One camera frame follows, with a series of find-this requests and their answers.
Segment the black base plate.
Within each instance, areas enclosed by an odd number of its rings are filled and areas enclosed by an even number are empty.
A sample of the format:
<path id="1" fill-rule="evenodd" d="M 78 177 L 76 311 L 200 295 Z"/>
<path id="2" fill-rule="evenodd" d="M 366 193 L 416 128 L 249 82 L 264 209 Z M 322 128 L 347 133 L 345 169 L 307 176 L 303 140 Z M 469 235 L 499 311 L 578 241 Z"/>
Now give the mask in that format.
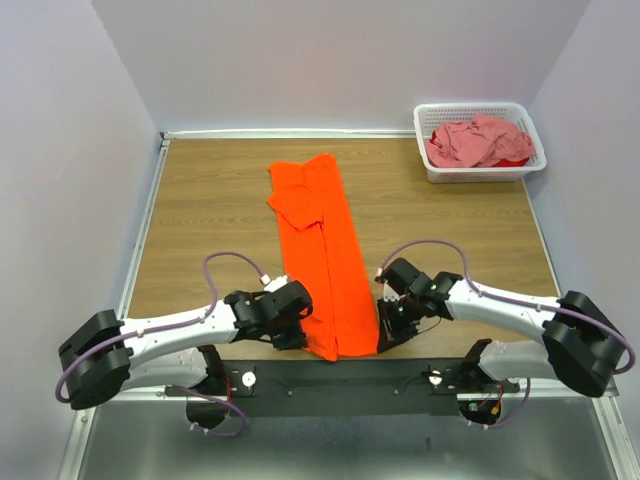
<path id="1" fill-rule="evenodd" d="M 475 415 L 488 419 L 490 394 L 517 393 L 462 358 L 220 361 L 195 385 L 187 404 L 189 420 L 204 427 L 221 424 L 226 413 L 247 417 L 329 417 L 370 415 L 456 416 L 478 402 Z"/>

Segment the white plastic basket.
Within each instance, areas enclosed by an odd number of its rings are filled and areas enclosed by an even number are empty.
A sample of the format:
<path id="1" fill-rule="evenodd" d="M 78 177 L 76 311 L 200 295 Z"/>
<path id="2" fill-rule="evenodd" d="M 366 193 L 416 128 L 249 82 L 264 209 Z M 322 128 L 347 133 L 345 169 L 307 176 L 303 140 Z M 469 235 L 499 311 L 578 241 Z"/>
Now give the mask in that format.
<path id="1" fill-rule="evenodd" d="M 516 125 L 533 140 L 536 154 L 529 162 L 519 168 L 438 168 L 434 167 L 426 154 L 425 141 L 434 130 L 445 122 L 469 121 L 475 115 L 483 114 L 497 117 Z M 510 182 L 522 179 L 525 175 L 540 172 L 547 166 L 547 159 L 541 140 L 527 110 L 512 102 L 484 103 L 440 103 L 422 104 L 414 109 L 414 126 L 419 153 L 432 183 L 473 183 L 473 182 Z"/>

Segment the pink t shirt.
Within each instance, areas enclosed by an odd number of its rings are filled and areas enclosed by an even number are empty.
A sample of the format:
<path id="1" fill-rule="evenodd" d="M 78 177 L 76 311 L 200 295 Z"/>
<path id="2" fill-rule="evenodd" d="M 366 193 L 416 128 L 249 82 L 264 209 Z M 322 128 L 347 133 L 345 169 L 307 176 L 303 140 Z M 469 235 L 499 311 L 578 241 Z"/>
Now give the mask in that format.
<path id="1" fill-rule="evenodd" d="M 425 141 L 429 162 L 438 168 L 492 168 L 501 159 L 536 154 L 532 138 L 516 125 L 483 114 L 469 121 L 445 122 Z"/>

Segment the orange t shirt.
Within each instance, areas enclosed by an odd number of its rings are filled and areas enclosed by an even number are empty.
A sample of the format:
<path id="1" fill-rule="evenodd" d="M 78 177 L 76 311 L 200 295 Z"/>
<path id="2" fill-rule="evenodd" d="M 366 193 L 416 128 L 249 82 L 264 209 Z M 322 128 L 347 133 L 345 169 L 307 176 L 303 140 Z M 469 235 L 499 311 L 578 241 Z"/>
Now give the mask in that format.
<path id="1" fill-rule="evenodd" d="M 269 167 L 284 269 L 310 293 L 307 350 L 328 361 L 377 353 L 379 326 L 336 159 Z"/>

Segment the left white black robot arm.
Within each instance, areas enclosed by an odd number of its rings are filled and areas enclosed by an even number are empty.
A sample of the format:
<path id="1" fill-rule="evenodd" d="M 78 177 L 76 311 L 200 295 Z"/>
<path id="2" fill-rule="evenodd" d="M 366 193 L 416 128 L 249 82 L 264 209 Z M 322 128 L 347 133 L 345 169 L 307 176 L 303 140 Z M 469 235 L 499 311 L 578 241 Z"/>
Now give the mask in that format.
<path id="1" fill-rule="evenodd" d="M 220 387 L 222 372 L 193 359 L 199 348 L 251 340 L 301 349 L 307 344 L 301 322 L 312 311 L 310 293 L 286 276 L 259 292 L 234 291 L 209 306 L 160 317 L 119 319 L 112 310 L 100 311 L 59 347 L 62 375 L 54 395 L 74 410 L 146 386 L 192 387 L 209 395 Z"/>

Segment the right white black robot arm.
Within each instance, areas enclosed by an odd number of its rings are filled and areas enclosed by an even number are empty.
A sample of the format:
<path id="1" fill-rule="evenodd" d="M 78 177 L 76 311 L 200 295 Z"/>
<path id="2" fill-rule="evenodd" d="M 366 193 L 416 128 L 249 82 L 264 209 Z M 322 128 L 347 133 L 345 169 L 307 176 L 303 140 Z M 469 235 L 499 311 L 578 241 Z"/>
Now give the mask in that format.
<path id="1" fill-rule="evenodd" d="M 424 318 L 485 323 L 520 335 L 517 342 L 481 339 L 459 364 L 439 373 L 444 383 L 474 392 L 521 378 L 557 380 L 600 397 L 625 351 L 620 332 L 579 292 L 536 297 L 473 283 L 466 274 L 429 277 L 404 258 L 378 269 L 379 351 L 417 336 Z"/>

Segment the red t shirt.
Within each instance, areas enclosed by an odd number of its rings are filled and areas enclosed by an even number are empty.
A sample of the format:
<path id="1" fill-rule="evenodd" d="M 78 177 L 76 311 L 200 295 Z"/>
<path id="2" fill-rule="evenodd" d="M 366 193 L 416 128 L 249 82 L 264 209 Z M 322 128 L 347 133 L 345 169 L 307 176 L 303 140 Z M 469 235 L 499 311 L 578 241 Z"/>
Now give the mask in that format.
<path id="1" fill-rule="evenodd" d="M 492 165 L 492 168 L 519 168 L 525 166 L 529 162 L 529 158 L 524 158 L 521 160 L 507 160 L 501 159 L 495 164 Z"/>

